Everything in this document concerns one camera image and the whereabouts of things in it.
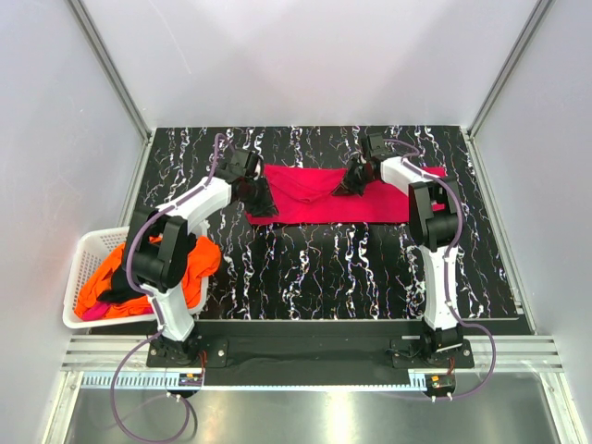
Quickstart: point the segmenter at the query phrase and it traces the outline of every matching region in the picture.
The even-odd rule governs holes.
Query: pink cloth
[[[110,303],[107,302],[97,302],[95,305],[93,305],[91,308],[89,308],[86,312],[84,312],[84,314],[82,315],[82,320],[83,321],[98,321],[99,319],[103,319],[103,316],[105,316],[105,313],[107,313],[107,310],[109,310],[109,307],[111,306]],[[142,313],[143,315],[151,315],[152,313],[154,313],[152,307],[147,307],[144,310],[144,313]]]
[[[425,171],[446,176],[446,170],[442,167],[425,168]],[[254,225],[268,225],[274,222],[282,224],[409,222],[407,196],[380,180],[369,183],[364,196],[331,195],[344,174],[345,168],[265,166],[265,175],[279,215],[273,217],[247,215],[247,219]]]

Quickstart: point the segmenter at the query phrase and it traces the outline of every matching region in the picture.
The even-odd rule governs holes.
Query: marble pattern surface
[[[515,317],[512,292],[458,127],[267,127],[158,129],[139,203],[158,205],[207,174],[214,137],[228,135],[267,164],[344,167],[365,133],[419,147],[418,166],[445,166],[459,178],[466,225],[457,260],[463,317]],[[393,147],[404,154],[404,147]],[[423,261],[402,225],[330,224],[252,228],[234,203],[209,217],[222,249],[210,278],[206,319],[396,319],[424,311]]]

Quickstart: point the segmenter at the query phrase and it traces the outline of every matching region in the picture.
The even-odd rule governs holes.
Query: orange cloth
[[[111,276],[121,265],[125,243],[118,245],[91,278],[80,290],[74,313],[82,319],[82,315],[97,303],[97,298],[107,290],[111,290]],[[181,280],[185,302],[189,308],[195,307],[202,299],[202,277],[213,275],[220,266],[221,253],[218,246],[205,236],[197,240],[197,245],[187,256],[187,270]],[[103,319],[144,315],[152,312],[152,305],[146,296],[124,303],[113,303]]]

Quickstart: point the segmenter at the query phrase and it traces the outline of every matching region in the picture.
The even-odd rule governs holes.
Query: wire
[[[478,393],[479,391],[481,391],[483,389],[483,387],[486,385],[486,383],[489,381],[489,379],[493,375],[493,371],[496,367],[496,361],[497,361],[497,355],[498,355],[497,349],[496,349],[496,341],[494,340],[491,332],[486,327],[483,327],[480,324],[464,322],[464,320],[461,318],[461,316],[452,307],[452,299],[450,297],[450,290],[449,290],[449,260],[450,260],[450,252],[452,251],[453,248],[458,246],[459,241],[461,240],[461,234],[463,233],[463,208],[461,206],[461,202],[459,201],[459,198],[452,191],[452,188],[446,182],[444,182],[438,176],[426,173],[423,169],[421,169],[421,168],[415,166],[414,164],[412,164],[411,162],[409,162],[409,160],[408,160],[409,158],[417,157],[418,155],[421,154],[421,152],[419,151],[419,149],[416,146],[413,146],[407,142],[400,141],[399,139],[387,139],[387,142],[398,143],[399,145],[406,146],[407,148],[411,149],[412,150],[411,153],[408,153],[402,157],[403,158],[402,163],[407,168],[411,169],[411,171],[413,171],[414,173],[419,174],[420,176],[422,176],[424,178],[434,180],[440,187],[442,187],[446,191],[446,193],[449,196],[451,196],[452,200],[454,201],[454,206],[456,208],[456,216],[457,216],[457,228],[456,228],[456,233],[454,234],[454,238],[452,239],[452,242],[450,243],[450,245],[446,249],[446,252],[444,252],[444,294],[446,296],[446,303],[448,305],[450,312],[452,313],[452,315],[454,316],[456,321],[462,327],[475,328],[475,329],[481,330],[489,338],[489,342],[491,343],[491,365],[489,367],[489,370],[487,371],[485,378],[477,385],[477,387],[467,391],[466,393],[461,393],[460,395],[456,395],[454,397],[457,400],[462,400],[462,399],[468,398],[472,395],[475,395],[476,393]]]
[[[116,424],[119,426],[121,431],[123,433],[125,433],[129,438],[135,439],[136,441],[139,441],[139,442],[149,443],[149,444],[151,444],[151,443],[152,444],[168,444],[168,443],[174,442],[175,440],[177,440],[177,438],[179,438],[183,434],[183,432],[185,432],[185,429],[187,428],[187,425],[189,424],[190,413],[193,414],[193,417],[195,419],[195,424],[197,425],[197,413],[195,413],[195,411],[193,410],[193,407],[186,399],[184,399],[180,396],[177,396],[177,400],[182,401],[183,405],[185,406],[185,421],[184,421],[183,425],[181,426],[181,429],[179,430],[179,432],[177,432],[173,437],[168,438],[168,439],[164,439],[164,440],[150,440],[150,439],[145,439],[145,438],[135,435],[133,432],[131,432],[129,429],[127,429],[125,427],[125,425],[123,424],[123,420],[121,419],[121,417],[117,413],[117,406],[116,406],[116,402],[115,402],[115,385],[117,382],[117,377],[119,376],[119,373],[121,372],[121,369],[125,365],[126,361],[137,350],[139,350],[144,345],[149,344],[153,340],[160,338],[160,336],[163,334],[163,331],[165,329],[165,318],[163,316],[162,309],[160,308],[160,305],[158,305],[158,300],[154,297],[154,294],[151,291],[142,289],[133,280],[133,275],[131,273],[131,264],[133,262],[133,255],[136,251],[136,248],[138,248],[138,244],[142,240],[145,232],[154,224],[154,222],[156,220],[158,220],[160,217],[164,216],[166,213],[171,211],[176,206],[187,202],[192,197],[194,197],[198,192],[200,192],[201,190],[203,190],[204,188],[206,188],[210,184],[210,182],[212,181],[212,178],[214,177],[214,173],[216,172],[216,167],[218,164],[219,147],[220,147],[221,141],[228,142],[228,137],[225,134],[217,133],[217,135],[214,137],[214,159],[212,160],[212,167],[210,168],[210,173],[208,174],[208,177],[207,177],[205,183],[203,184],[203,186],[196,188],[194,191],[190,192],[187,196],[179,199],[179,201],[177,202],[176,205],[168,205],[167,207],[165,207],[164,209],[162,209],[158,213],[156,213],[154,216],[150,217],[146,221],[146,223],[140,227],[140,229],[138,230],[138,233],[134,237],[134,239],[131,242],[131,245],[129,247],[128,260],[126,263],[126,279],[128,280],[129,286],[133,290],[136,290],[140,293],[144,293],[144,294],[146,294],[146,296],[148,296],[148,299],[150,300],[150,302],[152,303],[152,305],[154,307],[154,312],[156,314],[156,318],[158,319],[158,331],[155,334],[153,334],[150,338],[143,340],[139,345],[137,345],[136,347],[131,349],[129,351],[129,353],[123,358],[121,363],[119,363],[117,370],[113,374],[113,380],[111,381],[111,387],[109,388],[109,397],[111,400],[111,410],[113,412],[113,417],[115,418]]]
[[[168,444],[171,442],[175,442],[177,440],[177,438],[179,438],[183,434],[185,429],[187,428],[187,425],[189,424],[190,413],[191,413],[191,410],[193,409],[193,406],[191,406],[191,404],[185,398],[177,396],[177,400],[182,401],[185,406],[185,421],[183,422],[183,425],[181,426],[181,429],[179,430],[179,432],[177,432],[171,438],[157,439],[157,440],[145,439],[145,438],[139,437],[138,435],[135,435],[127,427],[125,427],[125,425],[123,424],[123,420],[119,417],[119,414],[117,413],[117,406],[116,406],[116,402],[115,402],[115,385],[117,383],[117,377],[119,376],[121,369],[123,368],[125,363],[128,361],[128,359],[137,350],[142,348],[144,345],[149,344],[152,340],[158,339],[161,334],[162,334],[161,331],[157,331],[150,338],[143,340],[138,345],[136,345],[133,349],[131,349],[128,352],[128,354],[126,354],[126,356],[123,358],[123,360],[121,360],[121,363],[119,363],[119,365],[117,366],[117,370],[113,374],[113,379],[111,380],[111,387],[109,388],[109,398],[111,401],[111,410],[113,411],[113,417],[115,418],[116,424],[119,426],[121,431],[123,433],[125,433],[129,438],[135,439],[136,441],[139,441],[139,442],[148,443],[148,444]]]

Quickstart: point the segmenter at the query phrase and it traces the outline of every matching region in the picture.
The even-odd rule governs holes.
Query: white wall
[[[141,142],[62,0],[0,4],[0,442],[40,442],[78,238],[117,223]]]
[[[591,2],[555,2],[476,141],[536,324],[558,342],[592,438],[591,20]]]
[[[463,124],[536,0],[84,0],[148,125]]]

